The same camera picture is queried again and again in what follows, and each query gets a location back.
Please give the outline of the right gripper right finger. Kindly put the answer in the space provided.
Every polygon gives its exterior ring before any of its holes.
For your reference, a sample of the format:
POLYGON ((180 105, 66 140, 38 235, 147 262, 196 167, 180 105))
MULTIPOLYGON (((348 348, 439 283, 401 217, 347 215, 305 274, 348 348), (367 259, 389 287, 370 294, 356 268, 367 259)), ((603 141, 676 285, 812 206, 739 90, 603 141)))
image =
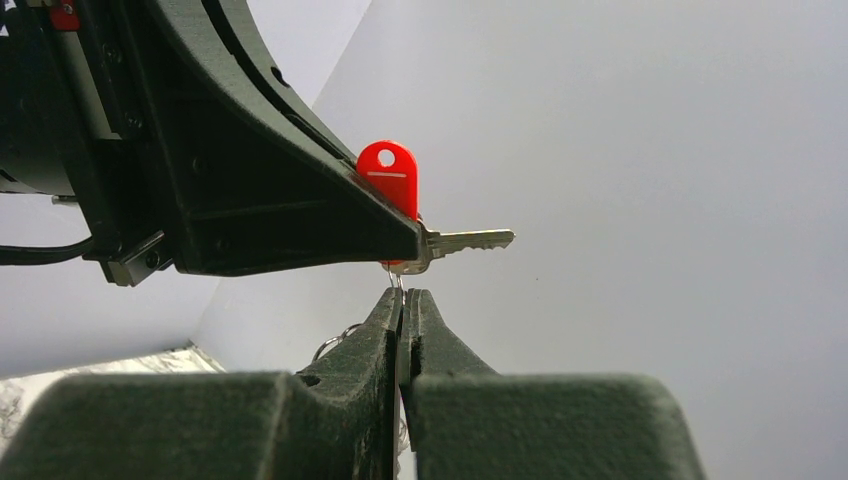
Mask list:
POLYGON ((632 373, 507 375, 406 294, 399 387, 420 479, 701 479, 682 408, 632 373))

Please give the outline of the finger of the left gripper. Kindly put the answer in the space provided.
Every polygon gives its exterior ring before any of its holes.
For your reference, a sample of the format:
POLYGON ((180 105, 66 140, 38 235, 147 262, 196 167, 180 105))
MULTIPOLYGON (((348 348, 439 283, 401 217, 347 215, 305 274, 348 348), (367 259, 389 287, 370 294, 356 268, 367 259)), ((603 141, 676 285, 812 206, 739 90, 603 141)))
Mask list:
POLYGON ((244 1, 116 1, 137 147, 176 268, 238 277, 419 254, 417 224, 286 84, 244 1))

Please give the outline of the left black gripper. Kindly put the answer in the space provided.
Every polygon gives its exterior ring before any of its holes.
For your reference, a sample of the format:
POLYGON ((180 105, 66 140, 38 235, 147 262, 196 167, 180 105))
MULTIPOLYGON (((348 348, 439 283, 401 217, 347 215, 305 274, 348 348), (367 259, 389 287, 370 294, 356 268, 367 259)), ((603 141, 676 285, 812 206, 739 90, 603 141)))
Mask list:
POLYGON ((167 1, 75 1, 59 32, 45 1, 1 5, 1 189, 66 197, 88 237, 8 249, 16 263, 83 258, 135 286, 186 268, 186 67, 167 1))

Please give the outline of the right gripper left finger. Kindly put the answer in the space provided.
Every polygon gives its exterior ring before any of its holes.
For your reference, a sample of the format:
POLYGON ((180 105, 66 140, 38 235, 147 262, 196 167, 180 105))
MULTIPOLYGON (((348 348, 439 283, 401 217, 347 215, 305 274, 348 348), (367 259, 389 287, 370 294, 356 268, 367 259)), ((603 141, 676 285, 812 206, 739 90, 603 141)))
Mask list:
POLYGON ((392 479, 403 294, 302 370, 74 375, 35 402, 5 479, 392 479))

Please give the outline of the red oval key tag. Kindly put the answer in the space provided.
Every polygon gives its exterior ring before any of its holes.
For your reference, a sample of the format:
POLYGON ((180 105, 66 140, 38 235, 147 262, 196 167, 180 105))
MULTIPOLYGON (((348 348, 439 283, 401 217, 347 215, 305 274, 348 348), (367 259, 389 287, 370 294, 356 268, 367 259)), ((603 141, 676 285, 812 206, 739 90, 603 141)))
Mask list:
POLYGON ((419 223, 419 169, 414 154, 392 140, 366 146, 356 170, 415 226, 419 223))

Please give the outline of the black head silver key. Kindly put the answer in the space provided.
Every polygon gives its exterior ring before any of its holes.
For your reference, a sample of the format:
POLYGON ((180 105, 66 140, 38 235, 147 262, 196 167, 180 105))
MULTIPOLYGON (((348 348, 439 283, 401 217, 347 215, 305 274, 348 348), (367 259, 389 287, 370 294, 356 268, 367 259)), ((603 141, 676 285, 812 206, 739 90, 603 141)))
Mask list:
POLYGON ((418 222, 421 230, 419 253, 416 259, 382 262, 381 266, 396 275, 420 275, 432 262, 465 249, 493 250, 507 248, 515 239, 511 229, 441 232, 418 222))

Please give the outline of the silver spiral keyring holder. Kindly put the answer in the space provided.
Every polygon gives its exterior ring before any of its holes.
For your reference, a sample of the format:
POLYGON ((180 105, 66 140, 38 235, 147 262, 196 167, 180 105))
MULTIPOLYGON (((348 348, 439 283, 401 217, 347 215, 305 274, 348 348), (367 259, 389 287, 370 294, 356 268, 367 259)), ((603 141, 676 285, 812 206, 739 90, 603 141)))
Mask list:
POLYGON ((348 326, 345 330, 343 330, 340 334, 331 337, 325 340, 314 352, 312 356, 312 362, 320 359, 325 353, 327 353, 332 348, 341 344, 344 340, 346 340, 351 334, 353 334, 359 327, 362 326, 362 323, 355 323, 348 326))

